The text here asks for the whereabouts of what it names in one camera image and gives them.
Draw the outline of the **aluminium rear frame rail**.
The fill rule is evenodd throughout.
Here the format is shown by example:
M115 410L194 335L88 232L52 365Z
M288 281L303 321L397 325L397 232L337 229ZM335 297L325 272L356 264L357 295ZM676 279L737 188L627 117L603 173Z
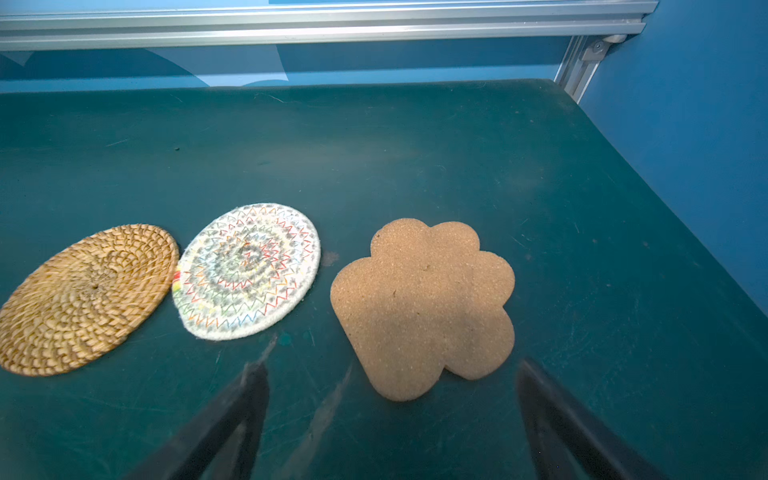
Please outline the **aluminium rear frame rail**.
M4 13L2 51L636 35L654 1L377 1Z

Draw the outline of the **round woven rattan coaster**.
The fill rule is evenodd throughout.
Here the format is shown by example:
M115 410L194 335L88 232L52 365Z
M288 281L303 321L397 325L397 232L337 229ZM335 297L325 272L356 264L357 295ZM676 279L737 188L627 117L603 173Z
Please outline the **round woven rattan coaster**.
M57 253L2 306L2 368L54 376L115 349L163 301L178 260L174 238L148 224L110 228Z

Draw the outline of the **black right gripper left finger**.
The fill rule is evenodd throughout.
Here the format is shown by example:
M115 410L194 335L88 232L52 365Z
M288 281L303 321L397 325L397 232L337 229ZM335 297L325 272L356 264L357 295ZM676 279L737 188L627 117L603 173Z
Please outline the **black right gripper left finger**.
M243 372L128 479L249 479L269 404L264 363Z

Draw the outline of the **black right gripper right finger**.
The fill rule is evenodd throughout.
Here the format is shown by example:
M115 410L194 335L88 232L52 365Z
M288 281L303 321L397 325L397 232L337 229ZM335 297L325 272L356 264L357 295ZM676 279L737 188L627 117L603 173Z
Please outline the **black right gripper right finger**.
M531 358L517 369L516 389L537 477L663 479L646 461Z

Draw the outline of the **flower-shaped cork coaster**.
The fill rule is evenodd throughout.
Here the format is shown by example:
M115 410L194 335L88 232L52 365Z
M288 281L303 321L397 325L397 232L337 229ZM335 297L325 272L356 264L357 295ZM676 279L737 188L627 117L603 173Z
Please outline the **flower-shaped cork coaster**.
M392 401L428 392L443 371L466 380L499 368L515 343L504 308L515 273L461 222L403 218L334 279L332 308L373 388Z

